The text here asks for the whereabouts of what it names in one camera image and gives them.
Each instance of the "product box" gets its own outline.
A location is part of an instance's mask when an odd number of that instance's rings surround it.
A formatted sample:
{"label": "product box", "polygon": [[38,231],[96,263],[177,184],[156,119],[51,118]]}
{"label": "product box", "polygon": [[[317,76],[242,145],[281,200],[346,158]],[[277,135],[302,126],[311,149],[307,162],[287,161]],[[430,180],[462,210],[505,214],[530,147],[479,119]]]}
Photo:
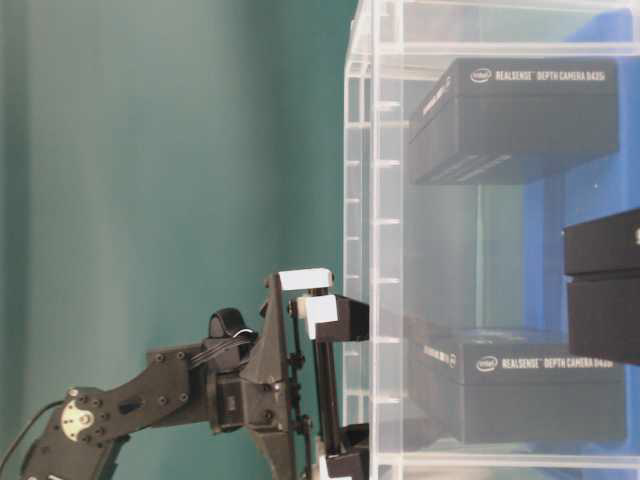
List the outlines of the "product box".
{"label": "product box", "polygon": [[640,209],[564,231],[573,353],[640,364]]}
{"label": "product box", "polygon": [[618,150],[617,66],[459,58],[411,117],[410,179],[522,184]]}
{"label": "product box", "polygon": [[413,336],[410,398],[464,443],[608,442],[626,436],[622,366],[536,330]]}

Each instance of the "transparent acrylic panel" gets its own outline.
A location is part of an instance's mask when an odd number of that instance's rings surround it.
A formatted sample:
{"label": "transparent acrylic panel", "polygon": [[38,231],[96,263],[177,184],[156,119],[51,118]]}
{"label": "transparent acrylic panel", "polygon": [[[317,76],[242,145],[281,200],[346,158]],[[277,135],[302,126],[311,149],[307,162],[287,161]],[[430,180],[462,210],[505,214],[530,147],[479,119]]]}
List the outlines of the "transparent acrylic panel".
{"label": "transparent acrylic panel", "polygon": [[[363,242],[350,247],[361,268],[357,279],[345,271],[345,285],[372,308],[371,342],[353,347],[360,368],[350,375],[370,394],[353,416],[371,423],[372,478],[638,478],[640,374],[568,354],[562,235],[640,207],[637,7],[360,2],[345,75],[366,78],[346,128],[362,130],[361,216],[345,228],[357,224]],[[478,59],[489,63],[466,72],[478,84],[550,82],[565,98],[494,92],[489,100],[511,109],[500,120],[481,92],[447,92],[445,72]],[[516,66],[493,68],[496,59]],[[554,73],[517,63],[549,59],[610,61],[615,87],[560,86],[604,82],[598,65]],[[429,118],[416,127],[419,113]],[[598,116],[609,120],[602,131],[588,121]],[[540,133],[545,125],[555,131]],[[452,148],[453,164],[441,153]],[[508,354],[491,350],[504,345]],[[482,377],[500,370],[493,383]]]}
{"label": "transparent acrylic panel", "polygon": [[638,370],[569,354],[564,276],[566,227],[640,207],[640,59],[603,47],[621,18],[403,82],[402,456],[375,460],[398,478],[638,478]]}

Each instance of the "green curtain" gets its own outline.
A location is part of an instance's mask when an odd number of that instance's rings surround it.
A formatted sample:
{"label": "green curtain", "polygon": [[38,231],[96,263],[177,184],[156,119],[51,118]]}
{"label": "green curtain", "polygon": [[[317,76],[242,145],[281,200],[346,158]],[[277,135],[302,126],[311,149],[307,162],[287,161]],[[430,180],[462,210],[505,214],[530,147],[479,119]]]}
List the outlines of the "green curtain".
{"label": "green curtain", "polygon": [[[111,388],[147,349],[199,340],[215,309],[259,328],[268,272],[339,274],[354,8],[2,0],[0,449],[68,387]],[[119,463],[270,477],[246,432],[206,425],[140,432]]]}

